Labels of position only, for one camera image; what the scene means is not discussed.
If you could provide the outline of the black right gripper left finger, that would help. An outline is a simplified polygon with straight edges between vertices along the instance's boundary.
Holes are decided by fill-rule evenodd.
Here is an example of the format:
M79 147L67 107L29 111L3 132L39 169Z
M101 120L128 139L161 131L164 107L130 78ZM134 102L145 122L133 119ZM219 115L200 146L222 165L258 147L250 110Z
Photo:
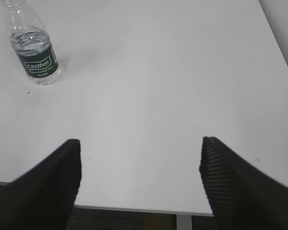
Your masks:
M0 230L66 229L81 178L81 144L69 139L28 172L0 185Z

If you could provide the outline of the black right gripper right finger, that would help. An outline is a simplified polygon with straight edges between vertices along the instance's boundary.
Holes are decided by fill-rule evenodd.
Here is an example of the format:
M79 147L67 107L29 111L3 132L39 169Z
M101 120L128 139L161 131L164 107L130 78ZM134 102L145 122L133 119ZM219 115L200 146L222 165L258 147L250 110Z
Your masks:
M288 187L215 137L204 137L199 166L219 230L288 230Z

